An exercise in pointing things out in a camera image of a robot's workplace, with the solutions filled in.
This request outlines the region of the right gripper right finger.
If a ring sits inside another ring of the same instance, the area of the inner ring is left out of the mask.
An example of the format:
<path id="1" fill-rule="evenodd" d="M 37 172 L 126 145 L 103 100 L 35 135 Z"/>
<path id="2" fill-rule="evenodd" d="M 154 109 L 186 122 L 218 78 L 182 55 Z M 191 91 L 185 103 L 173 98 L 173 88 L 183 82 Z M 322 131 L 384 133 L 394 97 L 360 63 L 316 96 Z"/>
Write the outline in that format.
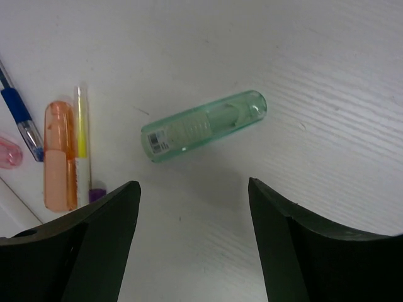
<path id="1" fill-rule="evenodd" d="M 401 301 L 402 236 L 365 232 L 248 184 L 269 301 Z"/>

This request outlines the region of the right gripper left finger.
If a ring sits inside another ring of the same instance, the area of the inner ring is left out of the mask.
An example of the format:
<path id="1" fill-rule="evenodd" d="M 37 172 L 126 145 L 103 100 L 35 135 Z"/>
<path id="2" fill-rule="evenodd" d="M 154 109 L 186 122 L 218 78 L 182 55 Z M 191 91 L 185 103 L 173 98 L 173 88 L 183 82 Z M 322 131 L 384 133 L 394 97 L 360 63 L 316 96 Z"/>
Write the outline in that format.
<path id="1" fill-rule="evenodd" d="M 43 225 L 1 238 L 1 301 L 117 301 L 141 188 L 129 181 Z"/>

